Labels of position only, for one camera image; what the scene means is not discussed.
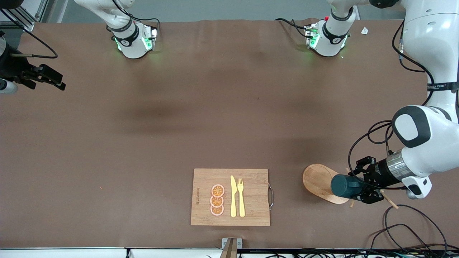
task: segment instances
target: brown table surface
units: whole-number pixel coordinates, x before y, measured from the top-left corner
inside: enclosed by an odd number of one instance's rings
[[[369,247],[389,204],[330,204],[302,173],[312,163],[345,173],[370,125],[425,99],[426,76],[401,68],[391,49],[399,24],[358,21],[346,48],[324,58],[279,22],[164,23],[159,52],[139,60],[117,51],[104,24],[37,24],[59,58],[31,62],[61,72],[67,89],[0,96],[0,247],[214,247],[232,236],[250,248]],[[48,53],[28,35],[19,49]],[[365,140],[353,161],[367,155],[384,158],[385,148]],[[191,226],[194,168],[268,168],[271,226]],[[423,200],[387,194],[454,244],[457,172],[433,175]],[[418,214],[392,212],[390,224],[441,242]],[[394,247],[384,237],[376,246]]]

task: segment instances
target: teal cylinder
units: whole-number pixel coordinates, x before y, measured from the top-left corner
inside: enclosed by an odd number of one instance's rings
[[[353,176],[338,174],[331,179],[331,191],[339,197],[351,198],[359,194],[364,186]]]

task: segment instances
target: silver cylindrical part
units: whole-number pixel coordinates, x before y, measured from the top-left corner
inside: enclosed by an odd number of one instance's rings
[[[416,195],[408,189],[406,190],[406,196],[408,197],[408,199],[411,199],[411,200],[418,199],[418,197],[416,197]]]
[[[386,161],[389,171],[399,181],[402,181],[402,179],[405,177],[415,176],[415,174],[411,170],[409,170],[409,168],[405,164],[401,151],[397,151],[394,154],[389,155]]]

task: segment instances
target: green led light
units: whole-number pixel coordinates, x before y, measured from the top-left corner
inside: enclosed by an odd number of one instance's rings
[[[146,48],[147,50],[150,50],[150,49],[152,48],[152,46],[151,46],[151,40],[142,38],[142,41],[143,41],[143,43],[144,43],[144,45],[145,45],[145,48]]]
[[[122,51],[121,47],[119,46],[118,40],[116,38],[115,38],[115,42],[116,42],[116,45],[118,46],[118,50]]]
[[[316,33],[316,34],[314,35],[314,37],[311,39],[311,44],[310,44],[310,46],[311,46],[312,48],[315,48],[315,47],[317,46],[317,42],[319,41],[319,38],[320,38],[320,34],[319,34],[319,33]]]
[[[346,40],[347,40],[347,36],[343,39],[343,44],[341,44],[341,48],[344,47],[345,43],[346,43]]]

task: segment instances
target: oval wooden board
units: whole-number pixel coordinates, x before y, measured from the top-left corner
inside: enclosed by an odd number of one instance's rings
[[[343,204],[349,199],[338,197],[330,188],[331,179],[338,173],[322,164],[312,164],[304,170],[303,184],[311,193],[334,204]]]

